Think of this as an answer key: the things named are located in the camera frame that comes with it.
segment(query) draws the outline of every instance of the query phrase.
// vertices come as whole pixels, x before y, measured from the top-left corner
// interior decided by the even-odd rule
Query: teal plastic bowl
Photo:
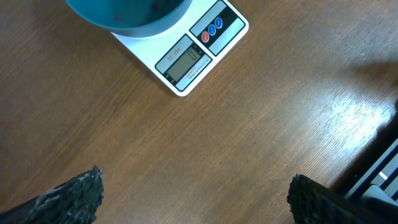
[[[82,18],[131,37],[148,37],[172,27],[192,0],[66,0]]]

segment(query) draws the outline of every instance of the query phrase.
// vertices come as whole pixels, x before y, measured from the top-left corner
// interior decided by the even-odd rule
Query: white scale
[[[187,96],[248,30],[248,21],[227,0],[193,0],[161,34],[113,35],[176,95]]]

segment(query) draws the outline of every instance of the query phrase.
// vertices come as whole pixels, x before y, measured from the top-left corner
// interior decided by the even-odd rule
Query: black textured object
[[[0,223],[92,223],[102,204],[103,173],[96,166],[0,214]]]
[[[287,202],[298,224],[391,223],[300,174],[290,183]]]

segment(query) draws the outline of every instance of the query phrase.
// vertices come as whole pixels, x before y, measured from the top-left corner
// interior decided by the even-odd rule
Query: red button
[[[204,31],[201,34],[201,39],[202,39],[202,41],[204,41],[204,43],[207,43],[209,41],[209,38],[210,38],[210,36],[209,36],[209,33],[207,31]]]

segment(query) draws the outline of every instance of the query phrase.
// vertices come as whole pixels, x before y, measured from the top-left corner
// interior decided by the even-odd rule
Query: brown wooden surface
[[[96,223],[293,223],[395,113],[395,0],[232,0],[251,28],[186,98],[63,1],[0,1],[0,211],[94,164]]]

